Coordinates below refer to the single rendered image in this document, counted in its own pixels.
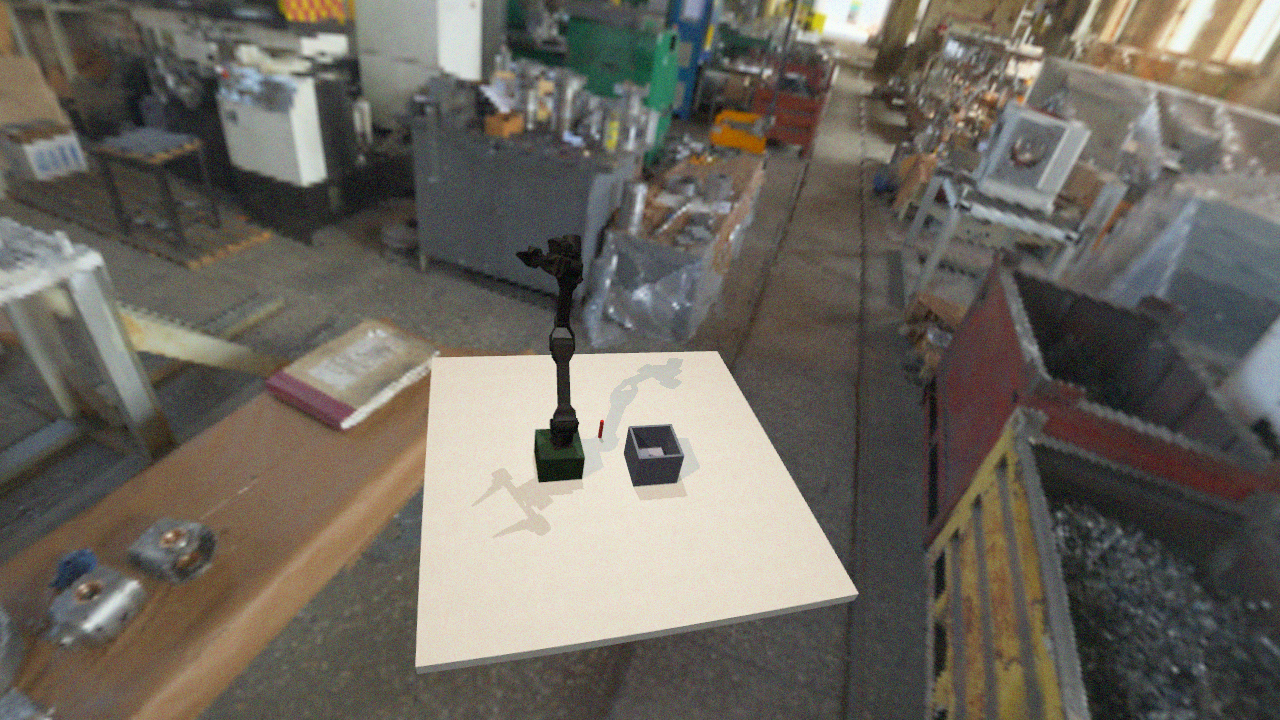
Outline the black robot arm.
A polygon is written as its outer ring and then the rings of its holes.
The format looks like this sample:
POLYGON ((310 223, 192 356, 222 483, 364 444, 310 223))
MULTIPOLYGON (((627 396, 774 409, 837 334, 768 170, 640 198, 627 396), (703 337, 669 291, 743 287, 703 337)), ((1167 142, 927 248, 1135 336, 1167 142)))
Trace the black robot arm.
POLYGON ((581 237, 579 234, 564 234, 562 238, 548 240, 548 251, 554 255, 570 258, 571 268, 568 275, 556 277, 559 286, 557 313, 554 316, 554 329, 549 334, 550 357, 556 363, 557 372, 557 407, 549 421, 550 445, 557 450, 572 448, 573 434, 579 429, 576 411, 570 402, 570 360, 575 351, 575 334, 570 327, 570 307, 573 290, 582 282, 581 237), (567 328, 571 338, 553 338, 556 327, 567 328))

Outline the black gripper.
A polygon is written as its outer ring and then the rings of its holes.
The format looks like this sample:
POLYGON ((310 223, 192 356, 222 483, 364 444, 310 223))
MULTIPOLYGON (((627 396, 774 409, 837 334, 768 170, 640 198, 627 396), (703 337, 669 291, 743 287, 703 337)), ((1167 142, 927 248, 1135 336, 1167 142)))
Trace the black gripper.
POLYGON ((570 258, 550 252, 547 252, 545 256, 543 255, 541 249, 535 249, 532 246, 529 247, 527 252, 516 252, 516 256, 525 263, 525 266, 541 266, 541 270, 563 279, 568 275, 571 268, 570 258))

